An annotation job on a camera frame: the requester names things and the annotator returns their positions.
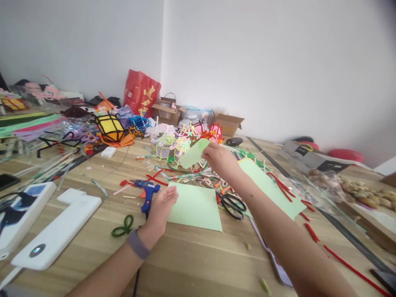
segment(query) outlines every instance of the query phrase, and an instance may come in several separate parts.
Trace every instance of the red ball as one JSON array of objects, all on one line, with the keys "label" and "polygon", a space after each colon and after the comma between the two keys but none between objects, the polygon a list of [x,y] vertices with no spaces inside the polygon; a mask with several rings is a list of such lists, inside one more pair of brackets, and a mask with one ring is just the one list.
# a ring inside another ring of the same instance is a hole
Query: red ball
[{"label": "red ball", "polygon": [[344,160],[351,160],[357,161],[362,163],[364,158],[363,155],[357,151],[348,150],[345,148],[337,148],[334,150],[329,151],[329,155],[334,158],[344,159]]}]

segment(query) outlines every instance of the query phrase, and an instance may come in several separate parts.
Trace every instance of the hand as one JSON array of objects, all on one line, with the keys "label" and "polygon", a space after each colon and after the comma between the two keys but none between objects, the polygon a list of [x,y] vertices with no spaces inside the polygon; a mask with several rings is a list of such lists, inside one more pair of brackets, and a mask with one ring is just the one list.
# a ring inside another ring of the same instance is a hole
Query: hand
[{"label": "hand", "polygon": [[178,197],[179,194],[175,186],[161,190],[151,204],[149,218],[144,225],[156,230],[160,236],[163,235],[165,233],[166,221]]},{"label": "hand", "polygon": [[207,160],[212,169],[228,184],[243,173],[232,153],[217,143],[209,143],[203,150],[202,158]]}]

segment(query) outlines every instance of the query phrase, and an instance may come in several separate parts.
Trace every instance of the forearm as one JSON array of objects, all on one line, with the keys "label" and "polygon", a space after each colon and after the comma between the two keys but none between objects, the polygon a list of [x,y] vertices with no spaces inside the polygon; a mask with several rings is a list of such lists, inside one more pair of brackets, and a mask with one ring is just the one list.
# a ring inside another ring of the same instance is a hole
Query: forearm
[{"label": "forearm", "polygon": [[249,176],[241,173],[230,185],[249,207],[260,233],[299,296],[356,296],[318,245]]},{"label": "forearm", "polygon": [[[146,248],[151,250],[160,234],[142,226],[138,230],[138,236]],[[127,243],[124,243],[110,258],[75,287],[67,297],[121,296],[142,264],[143,260]]]}]

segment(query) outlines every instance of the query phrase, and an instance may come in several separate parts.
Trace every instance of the yellow lantern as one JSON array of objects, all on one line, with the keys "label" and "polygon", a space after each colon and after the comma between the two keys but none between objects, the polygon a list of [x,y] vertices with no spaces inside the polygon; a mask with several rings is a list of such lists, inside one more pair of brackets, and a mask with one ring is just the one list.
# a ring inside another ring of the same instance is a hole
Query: yellow lantern
[{"label": "yellow lantern", "polygon": [[125,136],[125,129],[117,118],[118,114],[94,115],[94,122],[107,142],[120,142]]}]

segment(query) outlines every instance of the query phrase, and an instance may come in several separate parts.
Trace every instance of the white adapter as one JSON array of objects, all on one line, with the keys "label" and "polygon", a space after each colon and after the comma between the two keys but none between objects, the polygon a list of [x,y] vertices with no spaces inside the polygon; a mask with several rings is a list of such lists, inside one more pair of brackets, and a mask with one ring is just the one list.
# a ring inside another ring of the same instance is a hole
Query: white adapter
[{"label": "white adapter", "polygon": [[102,158],[111,158],[116,152],[116,148],[112,148],[110,146],[106,147],[103,152],[100,153]]}]

